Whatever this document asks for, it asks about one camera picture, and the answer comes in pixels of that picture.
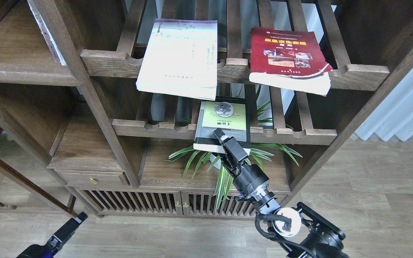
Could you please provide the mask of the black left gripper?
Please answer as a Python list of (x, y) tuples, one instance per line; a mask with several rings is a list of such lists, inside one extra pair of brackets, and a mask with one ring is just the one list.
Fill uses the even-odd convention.
[(47, 242), (44, 245), (32, 244), (17, 258), (53, 258), (87, 218), (87, 214), (81, 212), (76, 218), (69, 219), (52, 235), (52, 242)]

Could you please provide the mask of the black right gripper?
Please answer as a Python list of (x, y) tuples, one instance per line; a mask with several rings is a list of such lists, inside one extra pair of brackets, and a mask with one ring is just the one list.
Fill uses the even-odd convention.
[(269, 178), (256, 165), (243, 163), (246, 151), (234, 137), (228, 137), (220, 128), (213, 131), (225, 153), (220, 153), (223, 166), (232, 175), (233, 184), (239, 192), (236, 201), (270, 201), (274, 193), (268, 190)]

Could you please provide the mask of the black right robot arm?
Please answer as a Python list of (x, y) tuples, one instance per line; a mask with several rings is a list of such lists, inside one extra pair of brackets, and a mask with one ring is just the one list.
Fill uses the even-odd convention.
[(295, 208), (280, 206), (268, 190), (268, 176), (258, 165), (246, 163), (248, 154), (238, 141), (219, 128), (213, 134), (223, 147), (221, 161), (233, 178), (239, 201), (256, 209), (255, 227), (264, 238), (277, 242), (289, 258), (347, 257), (342, 230), (302, 202)]

